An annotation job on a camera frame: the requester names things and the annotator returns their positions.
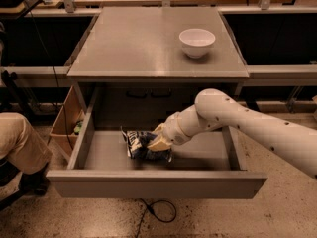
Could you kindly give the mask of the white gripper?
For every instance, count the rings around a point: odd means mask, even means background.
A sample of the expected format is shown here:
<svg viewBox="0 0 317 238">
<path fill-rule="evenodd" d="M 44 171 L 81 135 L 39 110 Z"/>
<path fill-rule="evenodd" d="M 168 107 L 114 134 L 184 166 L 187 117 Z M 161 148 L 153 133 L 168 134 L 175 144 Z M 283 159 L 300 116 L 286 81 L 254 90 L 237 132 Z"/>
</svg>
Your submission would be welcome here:
<svg viewBox="0 0 317 238">
<path fill-rule="evenodd" d="M 164 123 L 160 123 L 155 127 L 153 133 L 158 135 L 147 145 L 151 151 L 165 151 L 172 144 L 182 145 L 190 140 L 180 127 L 180 113 L 176 112 L 170 115 Z"/>
</svg>

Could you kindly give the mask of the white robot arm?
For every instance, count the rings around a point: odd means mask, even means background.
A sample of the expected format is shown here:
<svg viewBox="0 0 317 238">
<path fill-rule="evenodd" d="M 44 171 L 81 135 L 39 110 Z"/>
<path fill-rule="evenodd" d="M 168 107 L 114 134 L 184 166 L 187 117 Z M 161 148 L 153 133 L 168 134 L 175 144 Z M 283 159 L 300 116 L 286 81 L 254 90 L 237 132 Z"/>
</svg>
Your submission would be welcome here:
<svg viewBox="0 0 317 238">
<path fill-rule="evenodd" d="M 148 144 L 152 151 L 182 145 L 194 136 L 215 129 L 233 127 L 312 178 L 317 176 L 317 131 L 291 123 L 237 103 L 220 90 L 204 89 L 194 104 L 170 115 L 159 124 Z"/>
</svg>

